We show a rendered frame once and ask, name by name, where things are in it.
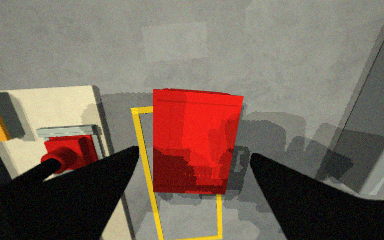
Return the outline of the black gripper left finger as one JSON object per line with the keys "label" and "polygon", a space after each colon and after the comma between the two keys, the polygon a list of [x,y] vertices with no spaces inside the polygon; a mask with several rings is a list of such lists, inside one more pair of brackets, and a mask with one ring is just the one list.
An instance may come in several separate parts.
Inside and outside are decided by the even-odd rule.
{"label": "black gripper left finger", "polygon": [[131,146],[37,184],[0,184],[0,240],[99,240],[138,159]]}

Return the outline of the yellow rectangular outline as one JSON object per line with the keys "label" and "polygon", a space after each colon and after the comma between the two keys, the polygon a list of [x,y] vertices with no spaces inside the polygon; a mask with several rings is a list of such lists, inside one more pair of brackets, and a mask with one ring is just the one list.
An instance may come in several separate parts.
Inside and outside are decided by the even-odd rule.
{"label": "yellow rectangular outline", "polygon": [[[153,183],[140,123],[139,114],[141,113],[152,113],[153,112],[153,106],[148,107],[137,107],[137,108],[131,108],[134,126],[136,130],[137,140],[139,144],[140,154],[142,158],[143,168],[145,172],[146,182],[148,186],[149,196],[151,200],[152,210],[154,214],[155,224],[157,228],[158,238],[159,240],[164,240],[155,193],[153,192]],[[191,239],[181,239],[181,240],[218,240],[222,239],[222,195],[216,194],[217,197],[217,226],[218,226],[218,236],[211,236],[211,237],[201,237],[201,238],[191,238]]]}

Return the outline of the grey rectangular bar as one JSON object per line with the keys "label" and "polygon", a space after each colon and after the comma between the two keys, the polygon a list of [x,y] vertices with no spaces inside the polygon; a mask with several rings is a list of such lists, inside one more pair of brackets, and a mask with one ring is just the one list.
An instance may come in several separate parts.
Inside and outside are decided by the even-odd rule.
{"label": "grey rectangular bar", "polygon": [[363,195],[384,183],[384,42],[324,171]]}

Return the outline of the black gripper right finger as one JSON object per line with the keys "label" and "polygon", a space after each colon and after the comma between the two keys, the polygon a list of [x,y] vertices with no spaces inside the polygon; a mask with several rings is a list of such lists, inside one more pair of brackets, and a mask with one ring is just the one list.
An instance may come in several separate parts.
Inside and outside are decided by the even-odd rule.
{"label": "black gripper right finger", "polygon": [[250,166],[287,240],[384,240],[384,200],[338,190],[258,153]]}

